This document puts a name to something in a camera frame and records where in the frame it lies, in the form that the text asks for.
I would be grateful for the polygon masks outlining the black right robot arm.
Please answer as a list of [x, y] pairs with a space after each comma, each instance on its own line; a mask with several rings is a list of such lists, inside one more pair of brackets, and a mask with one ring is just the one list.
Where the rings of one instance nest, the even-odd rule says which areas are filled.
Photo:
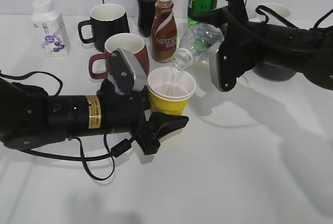
[[332, 90], [332, 27], [319, 27], [332, 11], [306, 30], [264, 5], [255, 11], [265, 20], [251, 22], [244, 0], [226, 1], [225, 7], [193, 16], [217, 28], [227, 26], [224, 40], [209, 49], [210, 76], [217, 90], [232, 90], [239, 77], [260, 63], [302, 73], [313, 84]]

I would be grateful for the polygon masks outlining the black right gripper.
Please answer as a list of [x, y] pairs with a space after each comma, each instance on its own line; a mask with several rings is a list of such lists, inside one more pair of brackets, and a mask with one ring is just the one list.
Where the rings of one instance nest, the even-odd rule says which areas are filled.
[[257, 43], [250, 34], [240, 28], [250, 23], [244, 0], [226, 0], [228, 8], [200, 12], [193, 20], [203, 22], [225, 31], [220, 52], [228, 57], [230, 68], [238, 79], [258, 62]]

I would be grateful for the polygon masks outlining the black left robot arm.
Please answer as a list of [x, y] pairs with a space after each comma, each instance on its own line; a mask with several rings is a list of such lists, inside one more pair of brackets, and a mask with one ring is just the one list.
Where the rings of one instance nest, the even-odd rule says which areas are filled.
[[116, 93], [109, 81], [92, 96], [50, 96], [37, 86], [1, 80], [1, 142], [30, 150], [76, 137], [130, 133], [145, 155], [157, 153], [160, 139], [184, 128], [188, 117], [154, 112], [148, 92]]

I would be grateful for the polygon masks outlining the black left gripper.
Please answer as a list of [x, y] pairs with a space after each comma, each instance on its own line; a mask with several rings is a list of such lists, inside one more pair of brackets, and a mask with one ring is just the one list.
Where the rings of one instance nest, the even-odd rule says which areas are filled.
[[130, 139], [124, 139], [111, 148], [111, 154], [122, 155], [136, 141], [145, 155], [156, 154], [160, 148], [157, 141], [174, 131], [186, 127], [189, 117], [153, 112], [146, 120], [145, 111], [150, 109], [148, 87], [142, 91], [131, 91], [125, 95], [116, 93], [116, 87], [104, 79], [97, 96], [102, 110], [102, 128], [106, 133], [127, 132]]

